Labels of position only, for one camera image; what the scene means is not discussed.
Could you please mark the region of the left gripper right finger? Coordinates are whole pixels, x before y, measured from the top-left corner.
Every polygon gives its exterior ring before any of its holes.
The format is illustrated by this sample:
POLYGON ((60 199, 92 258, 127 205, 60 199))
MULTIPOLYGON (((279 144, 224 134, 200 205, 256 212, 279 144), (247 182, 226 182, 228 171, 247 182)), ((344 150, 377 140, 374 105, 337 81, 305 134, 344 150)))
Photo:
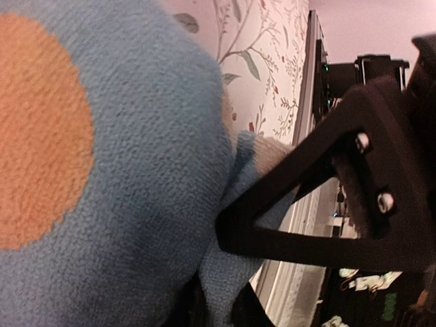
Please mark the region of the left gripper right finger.
POLYGON ((231 322, 235 327, 275 327, 250 283, 245 285, 234 301, 231 322))

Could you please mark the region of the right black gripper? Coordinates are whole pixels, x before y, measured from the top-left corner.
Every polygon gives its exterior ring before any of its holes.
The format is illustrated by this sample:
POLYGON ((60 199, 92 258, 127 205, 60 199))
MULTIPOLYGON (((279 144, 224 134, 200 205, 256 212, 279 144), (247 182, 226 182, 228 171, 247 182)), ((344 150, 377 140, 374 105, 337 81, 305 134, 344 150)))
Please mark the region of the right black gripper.
POLYGON ((410 133, 401 160, 401 178, 435 217, 435 33, 415 36, 418 58, 405 91, 410 133))

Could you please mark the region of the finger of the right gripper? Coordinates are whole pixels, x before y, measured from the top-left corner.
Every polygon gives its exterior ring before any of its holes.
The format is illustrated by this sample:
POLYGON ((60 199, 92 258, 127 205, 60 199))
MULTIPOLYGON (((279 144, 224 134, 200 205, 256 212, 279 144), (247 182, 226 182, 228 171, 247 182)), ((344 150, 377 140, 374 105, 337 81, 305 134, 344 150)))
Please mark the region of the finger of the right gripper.
MULTIPOLYGON (((410 133, 405 92, 395 79, 377 78, 351 88, 299 151, 318 168, 322 186, 335 181, 332 236, 304 235, 308 258, 303 264, 366 271, 420 272, 435 263, 435 217, 411 185, 401 178, 410 133)), ((216 233, 222 250, 261 258, 255 244, 269 228, 261 222, 291 191, 298 195, 295 173, 271 185, 282 169, 296 163, 293 151, 266 176, 224 209, 216 233)))

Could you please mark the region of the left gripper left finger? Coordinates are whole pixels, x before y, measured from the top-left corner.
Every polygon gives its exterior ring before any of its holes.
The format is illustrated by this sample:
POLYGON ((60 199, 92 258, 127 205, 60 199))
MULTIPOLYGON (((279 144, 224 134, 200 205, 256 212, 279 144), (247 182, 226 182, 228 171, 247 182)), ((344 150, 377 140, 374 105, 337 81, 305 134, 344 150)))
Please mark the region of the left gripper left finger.
POLYGON ((196 273, 178 293, 163 327, 205 327, 208 324, 208 311, 200 278, 196 273))

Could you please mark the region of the blue patterned towel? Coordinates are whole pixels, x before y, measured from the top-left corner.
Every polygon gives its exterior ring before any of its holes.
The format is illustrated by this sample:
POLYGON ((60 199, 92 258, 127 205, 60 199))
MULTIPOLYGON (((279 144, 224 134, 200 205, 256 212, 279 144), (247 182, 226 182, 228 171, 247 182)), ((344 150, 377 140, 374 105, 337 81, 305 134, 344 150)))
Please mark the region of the blue patterned towel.
POLYGON ((231 326, 260 259, 218 214, 292 151, 232 125, 217 62, 158 1, 1 2, 1 325, 231 326))

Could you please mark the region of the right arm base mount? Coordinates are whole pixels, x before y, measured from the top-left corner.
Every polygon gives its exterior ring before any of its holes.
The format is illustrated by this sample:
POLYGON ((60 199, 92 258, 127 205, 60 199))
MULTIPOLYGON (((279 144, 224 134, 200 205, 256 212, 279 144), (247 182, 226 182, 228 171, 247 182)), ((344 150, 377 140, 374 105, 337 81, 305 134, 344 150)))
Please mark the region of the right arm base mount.
POLYGON ((328 63, 321 40, 316 41, 312 113, 319 123, 334 109, 348 89, 383 77, 393 77, 400 90, 406 87, 408 61, 392 59, 388 54, 366 54, 351 63, 328 63))

